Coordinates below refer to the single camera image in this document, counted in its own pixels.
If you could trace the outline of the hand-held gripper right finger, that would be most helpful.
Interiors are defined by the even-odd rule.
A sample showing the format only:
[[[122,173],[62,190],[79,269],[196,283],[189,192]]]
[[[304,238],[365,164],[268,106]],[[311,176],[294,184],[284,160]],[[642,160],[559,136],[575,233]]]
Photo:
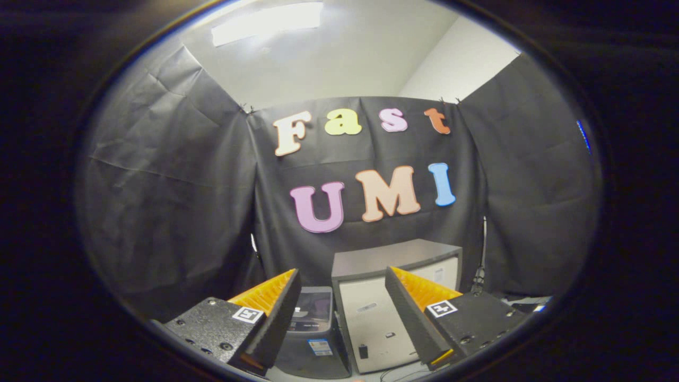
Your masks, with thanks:
[[[434,371],[486,350],[528,314],[485,292],[461,293],[388,266],[385,288],[418,358]]]

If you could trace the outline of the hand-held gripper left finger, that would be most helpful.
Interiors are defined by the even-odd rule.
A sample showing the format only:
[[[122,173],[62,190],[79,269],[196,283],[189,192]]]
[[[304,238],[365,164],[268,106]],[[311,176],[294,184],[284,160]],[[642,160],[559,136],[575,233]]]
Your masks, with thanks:
[[[208,297],[165,323],[219,367],[264,376],[273,367],[301,293],[293,268],[228,300]]]

